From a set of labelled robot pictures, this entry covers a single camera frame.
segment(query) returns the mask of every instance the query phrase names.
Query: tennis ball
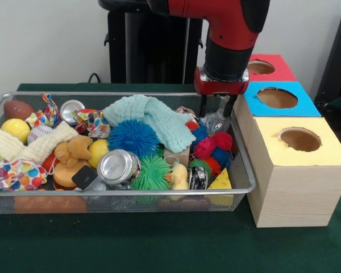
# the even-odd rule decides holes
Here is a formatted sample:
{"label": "tennis ball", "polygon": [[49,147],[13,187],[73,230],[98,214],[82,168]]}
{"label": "tennis ball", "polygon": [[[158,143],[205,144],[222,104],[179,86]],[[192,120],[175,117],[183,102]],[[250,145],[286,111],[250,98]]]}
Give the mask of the tennis ball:
{"label": "tennis ball", "polygon": [[94,169],[97,168],[97,165],[103,156],[109,152],[107,145],[108,143],[105,139],[99,139],[90,145],[89,152],[92,154],[92,158],[88,161]]}
{"label": "tennis ball", "polygon": [[24,144],[27,142],[27,138],[30,134],[29,125],[19,118],[8,119],[1,126],[1,130],[9,133],[13,137],[18,138]]}

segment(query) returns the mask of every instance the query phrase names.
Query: yellow box lid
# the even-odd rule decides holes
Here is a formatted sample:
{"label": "yellow box lid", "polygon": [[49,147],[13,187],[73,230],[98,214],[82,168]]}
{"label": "yellow box lid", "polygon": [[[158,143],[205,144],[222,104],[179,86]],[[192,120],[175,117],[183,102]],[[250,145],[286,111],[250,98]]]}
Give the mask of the yellow box lid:
{"label": "yellow box lid", "polygon": [[341,166],[341,143],[324,118],[255,118],[275,166]]}

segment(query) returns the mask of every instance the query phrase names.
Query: blue spiky ball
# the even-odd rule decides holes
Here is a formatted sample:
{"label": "blue spiky ball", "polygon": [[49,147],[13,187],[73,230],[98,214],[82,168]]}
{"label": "blue spiky ball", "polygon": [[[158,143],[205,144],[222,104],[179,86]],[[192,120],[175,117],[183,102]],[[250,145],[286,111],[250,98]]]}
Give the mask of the blue spiky ball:
{"label": "blue spiky ball", "polygon": [[219,147],[215,148],[211,156],[220,164],[221,167],[228,167],[228,165],[230,165],[230,153]]}
{"label": "blue spiky ball", "polygon": [[192,134],[196,137],[196,140],[191,144],[191,150],[194,151],[196,145],[207,138],[209,133],[207,132],[207,127],[205,125],[201,125],[200,128],[193,130]]}
{"label": "blue spiky ball", "polygon": [[129,119],[112,129],[107,142],[110,151],[123,149],[141,159],[157,154],[159,140],[151,126],[136,119]]}

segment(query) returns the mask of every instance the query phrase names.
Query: wire mesh basket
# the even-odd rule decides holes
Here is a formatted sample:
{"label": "wire mesh basket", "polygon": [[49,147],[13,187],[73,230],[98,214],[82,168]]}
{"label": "wire mesh basket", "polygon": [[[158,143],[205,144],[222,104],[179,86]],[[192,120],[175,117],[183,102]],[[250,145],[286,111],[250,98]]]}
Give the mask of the wire mesh basket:
{"label": "wire mesh basket", "polygon": [[[60,107],[68,100],[79,100],[88,109],[104,109],[122,97],[137,93],[52,92]],[[34,109],[46,107],[40,92],[16,92],[0,96],[0,126],[6,120],[4,103],[20,100]],[[201,96],[196,93],[147,93],[175,110],[179,106],[199,111]],[[207,113],[218,110],[220,99],[209,97]],[[234,137],[228,175],[230,190],[189,191],[11,191],[0,192],[0,214],[21,213],[109,213],[233,211],[244,195],[255,188],[255,177],[234,114],[223,130]],[[48,185],[53,183],[48,177]]]}

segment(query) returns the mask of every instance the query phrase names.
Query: brown teddy bear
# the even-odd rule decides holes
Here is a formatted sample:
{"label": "brown teddy bear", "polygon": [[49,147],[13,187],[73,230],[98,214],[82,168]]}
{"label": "brown teddy bear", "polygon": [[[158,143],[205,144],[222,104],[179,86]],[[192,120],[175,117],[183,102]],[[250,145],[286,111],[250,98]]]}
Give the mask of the brown teddy bear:
{"label": "brown teddy bear", "polygon": [[55,149],[55,157],[60,162],[65,163],[67,168],[72,168],[79,159],[89,160],[92,154],[88,147],[93,143],[89,136],[79,135],[70,142],[62,142]]}

